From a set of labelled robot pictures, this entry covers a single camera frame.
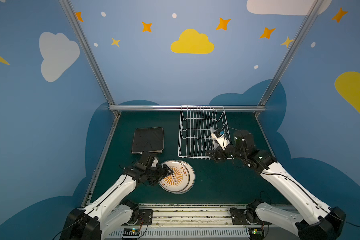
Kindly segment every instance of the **stacked plates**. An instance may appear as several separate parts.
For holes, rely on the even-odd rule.
[[[168,192],[182,194],[189,191],[195,183],[195,171],[184,161],[166,161],[163,164],[173,170],[173,174],[160,181],[160,186]]]

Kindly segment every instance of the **green tabletop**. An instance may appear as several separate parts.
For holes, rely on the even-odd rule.
[[[253,134],[258,149],[269,150],[259,125],[252,113],[226,113],[228,126],[246,129]],[[239,160],[216,164],[210,159],[186,159],[177,156],[180,112],[123,112],[110,143],[99,179],[91,198],[100,197],[122,174],[122,169],[140,155],[131,154],[136,128],[163,127],[164,151],[159,162],[183,160],[195,170],[195,184],[184,194],[172,194],[159,185],[139,185],[127,199],[136,203],[188,203],[188,204],[248,204],[260,198],[272,204],[290,204],[287,199],[253,170],[242,167]],[[231,136],[235,130],[230,129]]]

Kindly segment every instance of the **dish rack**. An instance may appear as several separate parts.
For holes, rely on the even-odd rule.
[[[184,158],[210,159],[206,150],[213,150],[211,127],[222,128],[231,139],[224,107],[182,105],[178,156]]]

